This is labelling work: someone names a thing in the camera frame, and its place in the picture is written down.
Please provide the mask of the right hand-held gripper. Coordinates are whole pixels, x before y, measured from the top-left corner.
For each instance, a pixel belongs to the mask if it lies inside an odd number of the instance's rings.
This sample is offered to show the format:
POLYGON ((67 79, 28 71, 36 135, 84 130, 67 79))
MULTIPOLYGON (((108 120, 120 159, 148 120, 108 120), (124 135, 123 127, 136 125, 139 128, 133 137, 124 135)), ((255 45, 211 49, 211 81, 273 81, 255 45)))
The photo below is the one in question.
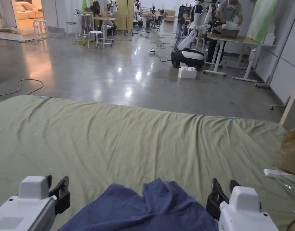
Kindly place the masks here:
POLYGON ((222 191, 216 178, 208 195, 206 210, 217 221, 219 231, 277 231, 271 217, 262 209, 254 188, 230 180, 230 197, 222 191))

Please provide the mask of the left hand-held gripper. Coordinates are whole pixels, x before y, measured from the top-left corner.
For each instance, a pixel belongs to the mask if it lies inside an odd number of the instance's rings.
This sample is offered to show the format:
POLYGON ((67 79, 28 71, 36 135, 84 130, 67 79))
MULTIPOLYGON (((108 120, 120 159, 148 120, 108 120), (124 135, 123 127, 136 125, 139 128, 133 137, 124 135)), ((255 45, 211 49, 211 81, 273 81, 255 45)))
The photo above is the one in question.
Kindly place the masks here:
POLYGON ((56 216, 70 208, 69 177, 51 186, 52 175, 23 179, 18 194, 0 207, 0 231, 49 231, 56 216))

